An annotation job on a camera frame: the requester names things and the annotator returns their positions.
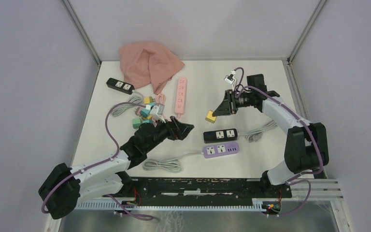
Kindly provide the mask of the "black power strip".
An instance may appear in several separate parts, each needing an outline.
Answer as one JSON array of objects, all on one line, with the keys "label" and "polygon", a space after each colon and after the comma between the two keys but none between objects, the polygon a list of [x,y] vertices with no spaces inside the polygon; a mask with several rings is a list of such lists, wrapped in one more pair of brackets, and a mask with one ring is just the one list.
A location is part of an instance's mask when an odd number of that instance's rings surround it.
[{"label": "black power strip", "polygon": [[212,130],[212,131],[205,131],[203,133],[203,141],[205,144],[236,141],[237,138],[238,138],[238,133],[236,129],[215,130],[215,131]]},{"label": "black power strip", "polygon": [[128,95],[133,94],[133,91],[135,89],[133,85],[114,78],[109,78],[106,82],[106,85],[111,89],[117,90]]}]

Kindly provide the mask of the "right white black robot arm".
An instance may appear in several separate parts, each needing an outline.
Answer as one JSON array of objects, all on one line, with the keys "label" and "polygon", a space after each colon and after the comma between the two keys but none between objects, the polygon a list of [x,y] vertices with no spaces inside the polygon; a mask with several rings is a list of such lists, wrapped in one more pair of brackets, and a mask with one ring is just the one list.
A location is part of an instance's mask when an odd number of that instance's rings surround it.
[{"label": "right white black robot arm", "polygon": [[284,159],[265,172],[260,192],[272,197],[279,185],[290,184],[304,174],[320,174],[329,162],[326,127],[312,123],[295,113],[275,91],[268,91],[262,74],[247,77],[247,86],[237,89],[235,71],[225,77],[232,88],[225,91],[213,116],[229,116],[252,106],[272,119],[286,134]]}]

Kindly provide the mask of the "pink power strip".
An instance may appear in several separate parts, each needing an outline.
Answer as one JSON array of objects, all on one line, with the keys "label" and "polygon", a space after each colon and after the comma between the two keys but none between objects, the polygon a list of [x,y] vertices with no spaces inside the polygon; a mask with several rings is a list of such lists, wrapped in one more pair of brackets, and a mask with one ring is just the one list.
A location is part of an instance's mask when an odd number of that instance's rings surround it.
[{"label": "pink power strip", "polygon": [[179,78],[177,82],[174,113],[181,116],[185,112],[187,94],[187,79],[185,77]]}]

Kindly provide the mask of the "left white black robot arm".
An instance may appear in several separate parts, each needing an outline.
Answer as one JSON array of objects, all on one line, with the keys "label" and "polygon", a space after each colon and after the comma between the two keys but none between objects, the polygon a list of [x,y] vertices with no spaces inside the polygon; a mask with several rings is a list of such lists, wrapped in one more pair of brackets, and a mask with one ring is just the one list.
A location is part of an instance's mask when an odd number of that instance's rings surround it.
[{"label": "left white black robot arm", "polygon": [[143,123],[117,150],[96,161],[69,167],[65,163],[53,168],[38,190],[41,211],[52,219],[65,217],[82,202],[107,194],[131,194],[133,184],[127,170],[147,159],[147,154],[164,140],[184,140],[194,125],[171,116],[156,125]]}]

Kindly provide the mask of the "green adapter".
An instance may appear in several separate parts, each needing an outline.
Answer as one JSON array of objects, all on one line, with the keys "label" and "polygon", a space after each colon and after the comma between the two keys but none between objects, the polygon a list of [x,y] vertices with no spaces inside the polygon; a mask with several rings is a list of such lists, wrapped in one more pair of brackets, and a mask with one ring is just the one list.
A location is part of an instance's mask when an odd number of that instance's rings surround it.
[{"label": "green adapter", "polygon": [[132,119],[132,127],[134,129],[138,129],[142,123],[143,123],[143,120],[141,118]]}]

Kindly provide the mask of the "yellow plug adapter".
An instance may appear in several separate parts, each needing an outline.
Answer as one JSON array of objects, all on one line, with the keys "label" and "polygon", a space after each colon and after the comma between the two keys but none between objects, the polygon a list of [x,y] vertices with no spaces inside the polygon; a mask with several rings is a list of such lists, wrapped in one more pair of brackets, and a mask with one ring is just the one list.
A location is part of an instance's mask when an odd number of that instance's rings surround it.
[{"label": "yellow plug adapter", "polygon": [[152,104],[152,103],[154,103],[154,99],[153,99],[153,97],[151,97],[151,96],[144,97],[144,98],[143,98],[143,103],[144,103],[144,104]]}]

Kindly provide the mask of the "pink plug adapter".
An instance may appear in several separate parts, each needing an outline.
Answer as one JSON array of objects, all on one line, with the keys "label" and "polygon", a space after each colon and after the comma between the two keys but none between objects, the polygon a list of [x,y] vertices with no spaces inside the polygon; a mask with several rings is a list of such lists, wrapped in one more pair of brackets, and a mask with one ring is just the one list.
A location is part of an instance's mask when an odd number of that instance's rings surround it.
[{"label": "pink plug adapter", "polygon": [[142,110],[141,107],[137,107],[136,110],[135,110],[135,114],[136,114],[137,116],[141,116],[141,110]]}]

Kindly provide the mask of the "purple power strip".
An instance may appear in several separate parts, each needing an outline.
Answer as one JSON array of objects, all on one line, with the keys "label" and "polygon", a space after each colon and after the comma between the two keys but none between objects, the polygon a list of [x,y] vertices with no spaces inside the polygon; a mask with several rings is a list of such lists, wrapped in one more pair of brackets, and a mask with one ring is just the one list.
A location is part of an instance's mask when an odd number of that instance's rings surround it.
[{"label": "purple power strip", "polygon": [[203,156],[206,159],[217,158],[221,156],[237,154],[240,147],[237,142],[225,142],[220,144],[210,144],[202,149]]}]

